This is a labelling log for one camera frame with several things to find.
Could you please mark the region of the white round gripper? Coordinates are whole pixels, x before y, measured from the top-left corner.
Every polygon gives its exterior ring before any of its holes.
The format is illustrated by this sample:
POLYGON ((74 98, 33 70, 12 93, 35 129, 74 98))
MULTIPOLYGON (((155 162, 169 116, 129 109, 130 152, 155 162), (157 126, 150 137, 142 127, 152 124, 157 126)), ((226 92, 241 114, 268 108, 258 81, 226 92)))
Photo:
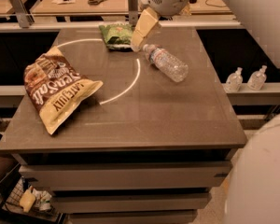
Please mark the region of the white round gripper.
POLYGON ((189 0, 148 0, 149 5, 141 13, 134 28, 131 49, 138 52, 144 46, 148 35, 159 23, 159 15, 174 16, 180 12, 181 16, 191 14, 189 0))

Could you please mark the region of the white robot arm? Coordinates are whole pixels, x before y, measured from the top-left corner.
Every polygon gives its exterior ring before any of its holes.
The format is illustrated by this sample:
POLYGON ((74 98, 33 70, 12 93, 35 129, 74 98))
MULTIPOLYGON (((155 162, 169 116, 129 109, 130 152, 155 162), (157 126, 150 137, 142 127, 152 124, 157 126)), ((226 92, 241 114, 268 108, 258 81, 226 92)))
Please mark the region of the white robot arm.
MULTIPOLYGON (((223 0, 280 69, 280 0, 223 0)), ((228 178, 222 218, 190 224, 280 224, 280 114, 253 133, 228 178)))

